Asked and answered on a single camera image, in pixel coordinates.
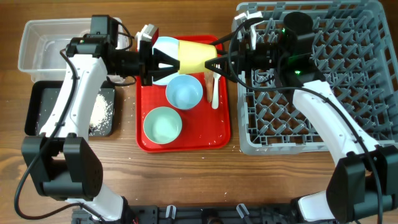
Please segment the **white rice pile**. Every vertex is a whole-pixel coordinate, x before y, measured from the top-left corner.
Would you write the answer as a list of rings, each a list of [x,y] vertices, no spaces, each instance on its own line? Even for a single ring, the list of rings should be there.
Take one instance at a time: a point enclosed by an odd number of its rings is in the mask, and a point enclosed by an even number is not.
[[[93,135],[98,131],[102,134],[111,127],[111,117],[113,115],[113,102],[107,101],[102,94],[98,94],[90,118],[89,133]]]

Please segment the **yellow plastic cup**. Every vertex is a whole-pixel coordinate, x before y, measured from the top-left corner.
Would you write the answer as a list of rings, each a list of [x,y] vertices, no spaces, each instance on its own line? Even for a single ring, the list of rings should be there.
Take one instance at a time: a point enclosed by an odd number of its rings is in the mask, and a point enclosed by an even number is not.
[[[217,57],[214,45],[180,40],[178,44],[179,74],[208,72],[205,62]]]

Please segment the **small light blue bowl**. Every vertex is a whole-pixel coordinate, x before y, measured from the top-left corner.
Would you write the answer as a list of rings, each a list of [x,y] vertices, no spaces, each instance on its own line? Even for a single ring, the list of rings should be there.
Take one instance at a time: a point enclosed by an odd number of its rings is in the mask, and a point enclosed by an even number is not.
[[[203,97],[203,86],[191,75],[179,75],[166,86],[167,101],[180,110],[190,110],[196,107]]]

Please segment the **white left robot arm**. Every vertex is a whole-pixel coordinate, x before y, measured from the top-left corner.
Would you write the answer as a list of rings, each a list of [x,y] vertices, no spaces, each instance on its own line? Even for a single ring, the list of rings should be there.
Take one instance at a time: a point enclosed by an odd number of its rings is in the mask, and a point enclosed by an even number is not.
[[[103,182],[103,166],[88,144],[90,118],[110,74],[139,77],[144,86],[175,73],[180,63],[154,48],[156,26],[137,35],[138,50],[118,48],[121,23],[108,15],[91,18],[90,32],[60,51],[67,69],[57,101],[38,136],[27,136],[24,177],[39,195],[84,209],[99,223],[136,223],[127,200]]]

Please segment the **light green bowl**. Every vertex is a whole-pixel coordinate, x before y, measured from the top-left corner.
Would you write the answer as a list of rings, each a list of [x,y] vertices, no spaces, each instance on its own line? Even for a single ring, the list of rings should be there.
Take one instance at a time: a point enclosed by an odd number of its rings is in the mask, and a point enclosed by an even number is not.
[[[153,143],[168,144],[180,135],[182,119],[174,109],[161,106],[148,113],[144,119],[143,130]]]

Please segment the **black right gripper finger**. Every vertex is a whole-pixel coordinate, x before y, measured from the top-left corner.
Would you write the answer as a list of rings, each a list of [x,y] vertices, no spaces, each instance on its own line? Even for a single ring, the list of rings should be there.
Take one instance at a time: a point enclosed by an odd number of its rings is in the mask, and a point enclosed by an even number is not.
[[[216,57],[205,61],[205,67],[211,67],[216,64],[232,66],[235,57],[236,57],[236,52],[228,52],[227,54],[222,55],[220,57]]]
[[[225,79],[229,81],[232,80],[231,67],[229,66],[228,62],[216,62],[208,60],[204,63],[204,66],[205,72],[214,72],[222,77],[225,77]]]

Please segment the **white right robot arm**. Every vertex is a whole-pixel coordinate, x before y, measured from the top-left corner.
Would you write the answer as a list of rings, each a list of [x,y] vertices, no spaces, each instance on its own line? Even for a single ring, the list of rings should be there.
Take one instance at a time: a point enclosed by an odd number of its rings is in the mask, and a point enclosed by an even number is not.
[[[227,52],[208,59],[205,67],[234,82],[241,72],[274,69],[274,90],[283,94],[312,124],[326,144],[335,170],[324,191],[295,199],[299,222],[357,222],[397,208],[397,148],[382,146],[349,115],[312,59],[312,18],[290,12],[274,43],[238,35],[253,31],[264,18],[246,19],[230,35]]]

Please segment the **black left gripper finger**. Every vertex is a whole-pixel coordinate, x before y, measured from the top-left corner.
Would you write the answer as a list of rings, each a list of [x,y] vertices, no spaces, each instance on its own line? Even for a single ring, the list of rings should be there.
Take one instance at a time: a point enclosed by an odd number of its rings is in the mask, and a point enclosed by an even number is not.
[[[167,65],[179,65],[180,61],[167,55],[166,53],[162,52],[159,49],[153,48],[153,58],[154,58],[154,62],[155,64],[159,64],[159,63],[164,63]]]
[[[166,64],[166,67],[159,67],[159,64]],[[156,82],[173,73],[177,73],[180,69],[180,62],[178,60],[173,62],[153,62],[152,63],[152,81]]]

